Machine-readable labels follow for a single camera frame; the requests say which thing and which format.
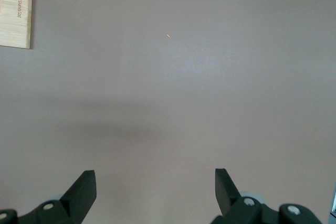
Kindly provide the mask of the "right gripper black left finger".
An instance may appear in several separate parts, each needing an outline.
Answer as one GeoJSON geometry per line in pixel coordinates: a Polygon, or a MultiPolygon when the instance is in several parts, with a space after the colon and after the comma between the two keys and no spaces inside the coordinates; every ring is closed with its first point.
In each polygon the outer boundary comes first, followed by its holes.
{"type": "Polygon", "coordinates": [[[95,171],[86,170],[60,199],[48,200],[23,216],[14,209],[2,209],[1,223],[82,223],[96,198],[95,171]]]}

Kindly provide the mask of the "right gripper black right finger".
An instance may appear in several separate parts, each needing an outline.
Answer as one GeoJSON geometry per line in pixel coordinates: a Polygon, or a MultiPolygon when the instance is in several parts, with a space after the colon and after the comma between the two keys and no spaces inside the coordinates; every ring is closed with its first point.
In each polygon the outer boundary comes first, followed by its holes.
{"type": "Polygon", "coordinates": [[[221,215],[212,223],[274,223],[317,224],[321,221],[308,208],[297,204],[283,204],[275,211],[255,197],[242,196],[228,171],[215,169],[215,196],[221,215]]]}

